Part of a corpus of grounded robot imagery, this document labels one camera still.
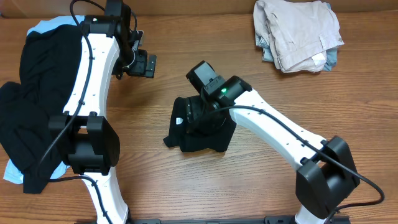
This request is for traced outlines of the black t-shirt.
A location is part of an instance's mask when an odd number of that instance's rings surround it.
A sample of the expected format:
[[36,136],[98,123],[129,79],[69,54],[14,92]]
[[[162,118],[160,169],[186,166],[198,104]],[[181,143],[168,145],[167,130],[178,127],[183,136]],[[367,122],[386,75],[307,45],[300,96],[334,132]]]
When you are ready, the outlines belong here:
[[174,101],[169,135],[164,138],[165,145],[167,147],[178,146],[183,152],[195,152],[207,148],[217,152],[225,152],[236,128],[236,123],[230,115],[221,112],[226,116],[226,122],[215,134],[188,134],[186,132],[185,99],[178,97]]

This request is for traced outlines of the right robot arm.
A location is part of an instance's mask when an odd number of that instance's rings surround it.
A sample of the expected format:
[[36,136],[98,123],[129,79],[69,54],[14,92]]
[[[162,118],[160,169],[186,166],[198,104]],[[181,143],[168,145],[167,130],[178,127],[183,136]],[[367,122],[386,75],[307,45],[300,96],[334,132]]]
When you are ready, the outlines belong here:
[[187,133],[204,137],[206,147],[224,151],[240,125],[277,151],[296,173],[301,203],[292,217],[271,216],[266,223],[349,223],[336,209],[359,185],[348,144],[301,128],[278,112],[243,79],[225,80],[205,61],[186,75],[199,96],[186,100]]

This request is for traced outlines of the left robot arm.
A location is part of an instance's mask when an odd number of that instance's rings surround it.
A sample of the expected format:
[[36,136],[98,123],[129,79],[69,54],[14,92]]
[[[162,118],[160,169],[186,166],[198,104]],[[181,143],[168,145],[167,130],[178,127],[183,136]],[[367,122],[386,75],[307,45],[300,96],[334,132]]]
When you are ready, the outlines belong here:
[[122,0],[107,1],[100,16],[85,16],[77,22],[82,33],[81,59],[72,93],[59,116],[49,121],[64,164],[73,180],[86,185],[97,218],[96,223],[132,223],[116,177],[120,140],[106,119],[111,77],[153,78],[157,57],[139,49],[143,31],[131,27],[137,17]]

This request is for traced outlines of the black clothes pile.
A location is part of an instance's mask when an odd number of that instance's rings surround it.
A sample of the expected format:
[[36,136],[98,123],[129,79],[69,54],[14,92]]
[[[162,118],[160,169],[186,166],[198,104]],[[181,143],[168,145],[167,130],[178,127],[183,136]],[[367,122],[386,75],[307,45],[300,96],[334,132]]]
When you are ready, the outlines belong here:
[[82,34],[77,26],[61,25],[31,32],[22,49],[20,83],[1,87],[1,145],[23,174],[23,191],[39,194],[60,165],[48,123],[61,115],[73,90],[81,59]]

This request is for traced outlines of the beige folded trousers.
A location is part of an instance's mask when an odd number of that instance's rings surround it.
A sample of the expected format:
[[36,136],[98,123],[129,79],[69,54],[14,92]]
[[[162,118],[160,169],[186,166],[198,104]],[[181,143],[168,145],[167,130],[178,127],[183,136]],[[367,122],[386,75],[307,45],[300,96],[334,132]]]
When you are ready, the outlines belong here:
[[326,51],[344,45],[331,5],[323,1],[256,1],[254,35],[269,45],[273,64],[284,73],[320,72]]

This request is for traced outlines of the grey-blue folded garment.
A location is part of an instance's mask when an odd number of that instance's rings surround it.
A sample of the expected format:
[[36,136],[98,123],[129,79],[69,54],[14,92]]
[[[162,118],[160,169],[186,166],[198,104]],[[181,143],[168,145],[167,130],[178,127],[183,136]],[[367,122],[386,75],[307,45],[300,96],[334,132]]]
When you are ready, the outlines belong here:
[[[262,48],[262,60],[265,62],[273,62],[271,49],[267,42],[260,35],[255,35],[256,46]],[[324,64],[324,71],[330,72],[337,64],[337,49],[328,49],[326,51],[326,63]]]

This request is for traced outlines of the light blue garment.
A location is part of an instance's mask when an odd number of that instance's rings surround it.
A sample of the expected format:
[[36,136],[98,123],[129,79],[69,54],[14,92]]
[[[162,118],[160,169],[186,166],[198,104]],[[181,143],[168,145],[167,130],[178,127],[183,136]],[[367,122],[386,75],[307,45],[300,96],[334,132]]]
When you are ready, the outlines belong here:
[[[29,35],[31,32],[38,32],[42,34],[44,32],[56,29],[58,26],[61,25],[76,26],[76,23],[73,20],[72,16],[58,16],[47,21],[41,20],[35,27],[32,27],[27,31],[27,35]],[[67,166],[63,162],[61,162],[52,173],[51,179],[60,178],[66,173],[69,167],[70,166]],[[24,182],[23,173],[12,163],[11,159],[9,159],[7,162],[3,179],[12,182],[13,184],[23,184]]]

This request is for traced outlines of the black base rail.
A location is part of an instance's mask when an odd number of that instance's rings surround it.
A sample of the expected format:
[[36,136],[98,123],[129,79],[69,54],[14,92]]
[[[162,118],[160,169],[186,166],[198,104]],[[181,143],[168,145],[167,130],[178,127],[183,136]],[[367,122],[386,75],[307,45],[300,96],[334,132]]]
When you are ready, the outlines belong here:
[[262,219],[218,219],[218,220],[133,220],[127,219],[127,224],[294,224],[293,216],[269,216]]

